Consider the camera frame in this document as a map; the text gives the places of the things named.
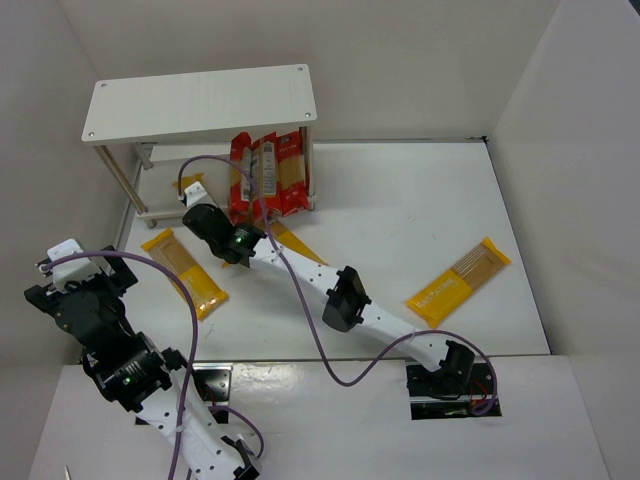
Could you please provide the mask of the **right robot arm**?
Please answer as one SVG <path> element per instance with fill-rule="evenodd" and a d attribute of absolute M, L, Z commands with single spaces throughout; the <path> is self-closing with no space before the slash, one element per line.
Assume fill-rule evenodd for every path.
<path fill-rule="evenodd" d="M 291 277 L 321 360 L 338 385 L 355 386 L 394 348 L 399 348 L 425 368 L 433 363 L 429 345 L 418 341 L 427 333 L 417 331 L 372 301 L 354 268 L 336 269 L 312 260 L 277 241 L 269 222 L 264 221 L 260 226 L 252 222 L 235 224 L 212 204 L 197 204 L 189 208 L 182 223 L 207 244 L 215 257 L 229 264 Z M 304 296 L 304 285 L 312 289 L 322 302 L 322 321 L 326 326 L 343 334 L 355 332 L 366 335 L 386 344 L 355 379 L 342 380 L 332 370 Z"/>

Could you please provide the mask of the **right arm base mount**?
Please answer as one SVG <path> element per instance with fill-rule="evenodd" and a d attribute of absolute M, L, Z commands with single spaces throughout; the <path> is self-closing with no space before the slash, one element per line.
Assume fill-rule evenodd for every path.
<path fill-rule="evenodd" d="M 427 371 L 418 363 L 407 363 L 405 370 L 410 415 L 414 421 L 474 417 L 475 407 L 484 407 L 493 399 L 493 379 L 485 363 L 474 364 L 463 393 L 437 390 L 427 382 Z"/>

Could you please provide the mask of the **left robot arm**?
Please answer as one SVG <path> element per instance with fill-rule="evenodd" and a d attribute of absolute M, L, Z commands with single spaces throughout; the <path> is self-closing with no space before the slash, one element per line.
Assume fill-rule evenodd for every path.
<path fill-rule="evenodd" d="M 66 240 L 36 265 L 49 284 L 25 290 L 25 299 L 81 345 L 83 370 L 105 400 L 119 403 L 169 442 L 172 469 L 184 461 L 197 479 L 258 478 L 258 453 L 214 418 L 193 379 L 193 359 L 172 348 L 159 350 L 131 327 L 122 301 L 137 282 L 130 260 L 156 265 L 111 246 L 86 252 Z"/>

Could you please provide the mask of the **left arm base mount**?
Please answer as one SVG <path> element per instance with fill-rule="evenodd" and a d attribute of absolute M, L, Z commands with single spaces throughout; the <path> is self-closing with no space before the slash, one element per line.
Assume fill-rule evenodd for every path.
<path fill-rule="evenodd" d="M 223 410 L 229 406 L 232 369 L 227 365 L 195 365 L 193 378 L 196 389 L 219 424 L 228 424 L 230 414 Z"/>

